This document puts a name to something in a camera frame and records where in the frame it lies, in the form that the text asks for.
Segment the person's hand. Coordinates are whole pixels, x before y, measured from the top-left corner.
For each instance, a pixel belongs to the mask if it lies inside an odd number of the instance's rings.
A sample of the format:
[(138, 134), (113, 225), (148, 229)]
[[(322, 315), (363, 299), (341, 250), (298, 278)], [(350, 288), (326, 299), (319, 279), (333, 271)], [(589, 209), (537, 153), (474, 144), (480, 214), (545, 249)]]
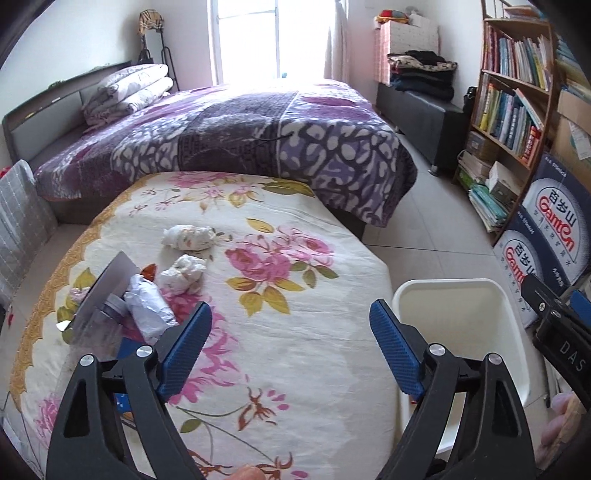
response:
[(536, 464), (541, 470), (546, 470), (558, 457), (560, 449), (575, 437), (587, 413), (574, 392), (557, 394), (550, 408), (555, 417), (544, 428), (536, 453)]

